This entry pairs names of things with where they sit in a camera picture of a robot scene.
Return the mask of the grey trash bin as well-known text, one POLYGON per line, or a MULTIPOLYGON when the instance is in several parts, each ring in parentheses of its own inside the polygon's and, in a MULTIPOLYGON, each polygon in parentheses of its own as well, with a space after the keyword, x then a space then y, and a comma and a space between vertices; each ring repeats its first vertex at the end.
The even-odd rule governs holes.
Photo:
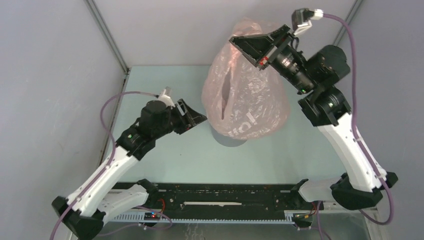
POLYGON ((234 138, 231 138, 229 136, 222 135, 222 134, 218 133, 213 128, 212 125, 210 126, 210 130, 211 130, 212 136, 215 139, 215 141, 218 142, 220 145, 225 146, 225 147, 235 148, 235 147, 239 147, 239 146, 241 146, 241 145, 243 145, 244 143, 247 142, 247 140, 234 139, 234 138))

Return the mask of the pink plastic trash bag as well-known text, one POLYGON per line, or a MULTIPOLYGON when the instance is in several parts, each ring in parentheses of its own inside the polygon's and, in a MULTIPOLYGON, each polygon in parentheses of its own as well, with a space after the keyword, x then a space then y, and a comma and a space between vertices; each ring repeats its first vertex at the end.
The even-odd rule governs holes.
POLYGON ((209 68, 201 102, 209 124, 237 140, 269 136, 291 113, 281 76, 272 68, 258 70, 230 42, 209 68))

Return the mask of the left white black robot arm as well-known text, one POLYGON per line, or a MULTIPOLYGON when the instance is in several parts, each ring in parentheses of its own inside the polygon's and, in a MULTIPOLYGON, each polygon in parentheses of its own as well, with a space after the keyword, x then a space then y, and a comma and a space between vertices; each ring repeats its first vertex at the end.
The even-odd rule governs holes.
POLYGON ((58 196, 52 207, 80 240, 92 240, 116 216, 138 206, 153 208, 158 188, 146 179, 120 193, 110 193, 118 180, 172 132, 181 135, 205 122, 207 117, 189 107, 183 99, 151 100, 140 117, 115 141, 112 152, 97 170, 68 197, 58 196))

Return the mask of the right metal corner post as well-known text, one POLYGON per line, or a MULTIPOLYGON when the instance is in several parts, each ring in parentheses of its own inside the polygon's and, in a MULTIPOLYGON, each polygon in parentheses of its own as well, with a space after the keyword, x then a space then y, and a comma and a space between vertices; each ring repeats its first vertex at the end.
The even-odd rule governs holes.
MULTIPOLYGON (((353 21, 355 20, 356 16, 360 12, 360 10, 363 7, 365 2, 366 2, 365 0, 355 0, 353 2, 349 12, 347 13, 347 16, 344 19, 344 21, 348 25, 351 25, 353 23, 353 21)), ((333 42, 332 42, 332 44, 335 45, 335 46, 338 46, 342 42, 342 40, 344 39, 345 35, 347 35, 347 29, 342 24, 341 27, 339 28, 333 42)))

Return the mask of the left metal corner post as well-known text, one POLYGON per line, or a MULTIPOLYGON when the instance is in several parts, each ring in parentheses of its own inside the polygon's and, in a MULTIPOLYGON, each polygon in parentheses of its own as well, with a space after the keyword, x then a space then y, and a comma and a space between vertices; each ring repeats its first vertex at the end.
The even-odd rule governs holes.
POLYGON ((112 35, 112 32, 110 31, 104 17, 102 16, 102 13, 96 4, 94 0, 84 0, 84 3, 86 4, 88 10, 90 11, 95 23, 97 24, 97 27, 101 34, 103 35, 107 45, 109 46, 110 50, 112 51, 115 59, 119 63, 120 68, 124 72, 124 74, 128 74, 130 71, 130 68, 128 67, 126 61, 124 60, 124 57, 119 50, 119 47, 112 35))

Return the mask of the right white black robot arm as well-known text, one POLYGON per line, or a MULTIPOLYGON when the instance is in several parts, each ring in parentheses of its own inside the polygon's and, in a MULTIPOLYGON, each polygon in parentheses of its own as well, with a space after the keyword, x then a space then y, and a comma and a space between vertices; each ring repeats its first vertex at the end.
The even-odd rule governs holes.
POLYGON ((366 145, 352 128, 352 109, 336 88, 351 70, 344 51, 326 45, 306 59, 297 49, 299 39, 286 25, 267 34, 233 36, 229 42, 254 67, 272 67, 296 88, 303 114, 328 139, 345 167, 340 177, 299 182, 290 196, 291 204, 297 209, 315 201, 337 202, 347 210, 375 207, 383 198, 383 189, 392 187, 398 177, 363 152, 366 145))

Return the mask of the metal corner post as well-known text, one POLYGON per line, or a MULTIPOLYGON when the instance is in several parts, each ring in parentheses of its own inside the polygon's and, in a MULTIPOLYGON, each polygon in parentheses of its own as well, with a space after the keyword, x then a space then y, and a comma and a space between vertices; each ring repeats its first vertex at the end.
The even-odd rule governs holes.
MULTIPOLYGON (((349 12, 347 13, 347 16, 344 19, 344 21, 348 25, 351 25, 353 23, 353 21, 355 20, 356 16, 360 12, 360 10, 363 7, 365 2, 366 2, 365 0, 355 0, 353 2, 349 12)), ((347 35, 347 29, 342 24, 341 27, 339 28, 333 42, 332 42, 332 44, 335 45, 335 46, 338 46, 342 42, 342 40, 344 39, 345 35, 347 35)))
POLYGON ((86 4, 88 10, 90 11, 95 23, 97 24, 97 27, 101 34, 103 35, 107 45, 109 46, 110 50, 112 51, 115 59, 119 63, 120 68, 124 72, 124 74, 128 74, 130 71, 130 68, 128 67, 126 61, 124 60, 124 57, 119 50, 119 47, 112 35, 112 32, 110 31, 104 17, 102 16, 102 13, 96 4, 94 0, 84 0, 84 3, 86 4))

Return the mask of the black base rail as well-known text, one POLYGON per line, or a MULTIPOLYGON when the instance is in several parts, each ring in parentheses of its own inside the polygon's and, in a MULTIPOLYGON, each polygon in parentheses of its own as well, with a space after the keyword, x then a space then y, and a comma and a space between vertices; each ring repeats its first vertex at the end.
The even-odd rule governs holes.
POLYGON ((155 183, 144 207, 175 222, 286 223, 293 214, 323 210, 297 192, 299 184, 155 183))

